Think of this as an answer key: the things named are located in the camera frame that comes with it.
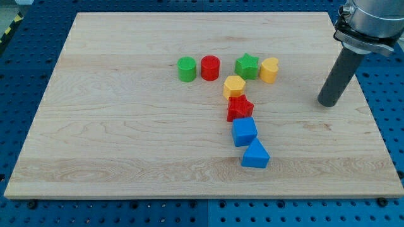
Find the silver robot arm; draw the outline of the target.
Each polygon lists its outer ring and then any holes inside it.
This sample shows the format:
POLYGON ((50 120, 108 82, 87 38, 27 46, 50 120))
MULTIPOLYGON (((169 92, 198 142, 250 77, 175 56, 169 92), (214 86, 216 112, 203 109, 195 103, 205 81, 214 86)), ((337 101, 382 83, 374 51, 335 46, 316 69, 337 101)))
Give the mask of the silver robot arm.
POLYGON ((403 34, 403 0, 347 0, 338 9, 334 39, 358 54, 389 56, 403 34))

